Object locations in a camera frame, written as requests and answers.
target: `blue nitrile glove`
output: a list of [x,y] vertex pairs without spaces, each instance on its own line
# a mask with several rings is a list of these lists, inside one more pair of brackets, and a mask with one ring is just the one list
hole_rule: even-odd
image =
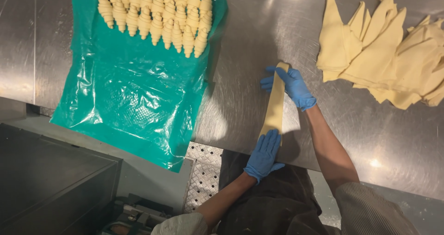
[[269,130],[267,135],[259,137],[256,148],[251,153],[244,171],[258,179],[258,183],[270,172],[283,168],[285,164],[274,163],[274,158],[281,144],[281,135],[277,129]]
[[[266,69],[268,72],[275,72],[285,83],[285,91],[288,93],[290,98],[300,107],[302,111],[313,107],[316,104],[316,98],[314,98],[310,91],[307,89],[307,85],[301,76],[299,70],[294,68],[289,68],[288,73],[282,68],[276,68],[276,66],[268,66]],[[267,92],[271,92],[273,87],[274,76],[270,76],[261,80],[261,85],[263,89]]]

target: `person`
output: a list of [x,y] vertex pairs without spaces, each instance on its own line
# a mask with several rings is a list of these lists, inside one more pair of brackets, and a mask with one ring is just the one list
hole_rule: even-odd
[[[275,163],[281,135],[260,136],[251,156],[224,151],[219,192],[195,212],[175,216],[154,227],[152,234],[206,235],[217,225],[218,235],[417,235],[396,204],[360,184],[344,147],[322,115],[301,73],[267,67],[285,83],[285,90],[308,120],[322,174],[336,198],[341,230],[322,225],[307,170]],[[274,77],[261,80],[271,91]]]

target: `steel work surface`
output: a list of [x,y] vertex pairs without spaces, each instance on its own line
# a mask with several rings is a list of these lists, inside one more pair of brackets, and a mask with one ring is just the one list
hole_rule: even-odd
[[[360,0],[336,0],[347,22]],[[371,12],[378,0],[363,0]],[[426,14],[444,17],[444,0],[395,0],[407,7],[404,28]],[[264,67],[286,61],[301,70],[319,107],[364,182],[444,200],[443,104],[407,111],[378,104],[363,89],[322,83],[315,61],[325,0],[228,0],[229,16],[214,84],[201,105],[193,141],[250,153],[268,95]],[[71,65],[71,0],[0,0],[0,96],[55,108]],[[284,107],[278,160],[319,170],[308,127],[291,100]]]

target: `diamond plate floor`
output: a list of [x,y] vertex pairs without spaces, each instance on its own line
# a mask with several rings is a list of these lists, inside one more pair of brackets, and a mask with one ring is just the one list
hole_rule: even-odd
[[186,156],[195,163],[190,187],[186,196],[184,212],[190,213],[219,191],[219,174],[222,149],[190,142]]

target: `forearm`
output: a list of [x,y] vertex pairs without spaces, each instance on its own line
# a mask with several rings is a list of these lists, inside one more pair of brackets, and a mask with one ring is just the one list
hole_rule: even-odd
[[236,199],[257,182],[258,180],[256,178],[243,172],[232,183],[199,206],[196,212],[203,214],[205,222],[208,225],[208,230],[213,229]]
[[328,126],[318,105],[305,111],[319,167],[333,195],[346,182],[359,182],[352,160]]

